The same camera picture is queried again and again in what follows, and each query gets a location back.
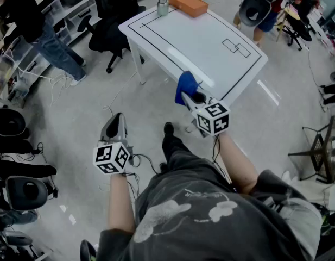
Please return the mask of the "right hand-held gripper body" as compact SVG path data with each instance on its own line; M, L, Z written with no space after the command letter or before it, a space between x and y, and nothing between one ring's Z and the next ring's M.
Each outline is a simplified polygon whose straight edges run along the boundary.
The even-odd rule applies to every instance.
M197 128L204 134L216 136L229 127L229 107L223 101L196 103L192 112Z

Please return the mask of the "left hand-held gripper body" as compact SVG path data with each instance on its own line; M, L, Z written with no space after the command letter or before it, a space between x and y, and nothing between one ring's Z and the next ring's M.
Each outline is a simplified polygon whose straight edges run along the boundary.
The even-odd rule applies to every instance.
M98 140L93 149L93 166L105 175L121 174L132 164L133 147L126 139Z

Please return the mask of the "blue cloth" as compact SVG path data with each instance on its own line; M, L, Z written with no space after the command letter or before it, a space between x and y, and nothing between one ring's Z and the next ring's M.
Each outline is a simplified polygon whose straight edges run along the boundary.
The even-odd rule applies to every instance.
M195 103L204 102L204 95L197 92L198 87L199 83L195 80L193 74L190 71L183 72L178 81L175 103L186 105L182 94L187 94Z

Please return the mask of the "small steel bottle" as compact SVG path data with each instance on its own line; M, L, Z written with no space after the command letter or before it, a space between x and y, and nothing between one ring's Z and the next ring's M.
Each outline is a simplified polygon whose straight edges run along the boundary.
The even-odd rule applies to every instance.
M157 2L157 14L159 16L166 16L169 10L168 0L158 0Z

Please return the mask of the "person's right forearm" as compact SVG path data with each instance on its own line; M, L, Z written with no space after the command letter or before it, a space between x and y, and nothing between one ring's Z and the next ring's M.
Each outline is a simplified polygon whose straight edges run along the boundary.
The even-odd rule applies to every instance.
M258 171L226 132L218 140L220 156L232 184L239 193L250 194L257 183Z

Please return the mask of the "person's left forearm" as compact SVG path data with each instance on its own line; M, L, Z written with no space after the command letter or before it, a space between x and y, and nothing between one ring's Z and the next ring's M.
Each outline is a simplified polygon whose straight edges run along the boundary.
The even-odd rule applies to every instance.
M134 212L127 178L121 174L110 177L108 229L128 233L135 231Z

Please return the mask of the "person's black trousers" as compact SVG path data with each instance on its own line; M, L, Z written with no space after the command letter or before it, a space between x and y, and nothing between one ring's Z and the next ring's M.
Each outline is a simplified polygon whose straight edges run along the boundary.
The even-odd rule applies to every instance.
M185 168L187 162L194 158L194 154L183 144L182 140L172 133L165 134L162 150L166 162L160 164L161 173Z

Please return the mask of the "black mesh office chair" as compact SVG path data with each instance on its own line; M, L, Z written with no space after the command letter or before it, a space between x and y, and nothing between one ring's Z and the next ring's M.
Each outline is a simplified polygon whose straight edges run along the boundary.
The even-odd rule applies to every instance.
M119 25L142 13L146 7L139 6L137 0L95 0L97 15L100 20L96 26L90 25L90 15L81 19L77 31L88 29L92 33L89 49L97 52L111 52L112 58L106 68L112 72L116 58L123 58L123 50L130 50L128 39L119 30Z

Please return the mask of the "orange box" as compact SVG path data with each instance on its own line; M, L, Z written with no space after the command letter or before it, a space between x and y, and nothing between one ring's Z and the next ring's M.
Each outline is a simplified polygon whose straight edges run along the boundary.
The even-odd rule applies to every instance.
M208 10L208 3L202 0L169 0L169 4L194 18L207 13Z

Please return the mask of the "person's grey printed t-shirt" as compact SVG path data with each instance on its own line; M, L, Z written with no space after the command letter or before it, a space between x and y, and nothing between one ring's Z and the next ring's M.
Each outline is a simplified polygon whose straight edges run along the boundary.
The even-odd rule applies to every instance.
M322 218L269 170L246 195L206 159L175 152L135 203L133 233L100 234L96 261L313 261Z

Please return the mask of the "black metal stand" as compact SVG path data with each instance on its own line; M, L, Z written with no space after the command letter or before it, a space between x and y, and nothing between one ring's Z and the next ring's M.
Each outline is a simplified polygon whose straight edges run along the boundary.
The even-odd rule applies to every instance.
M321 129L302 127L315 133L314 140L308 151L288 153L289 157L309 157L314 174L305 178L308 180L314 176L317 181L325 184L335 182L335 116L331 116L328 124Z

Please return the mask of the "white rack with clear drawers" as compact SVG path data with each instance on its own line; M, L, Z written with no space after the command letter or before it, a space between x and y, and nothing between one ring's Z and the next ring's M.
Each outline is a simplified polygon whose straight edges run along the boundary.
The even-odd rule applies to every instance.
M70 45L80 33L77 27L81 20L92 14L90 24L96 24L95 0L79 0L75 5L66 5L62 0L36 0L46 21L52 23L57 37L65 45ZM35 50L24 37L15 38L0 53L0 102L23 107L31 86L42 78L51 64Z

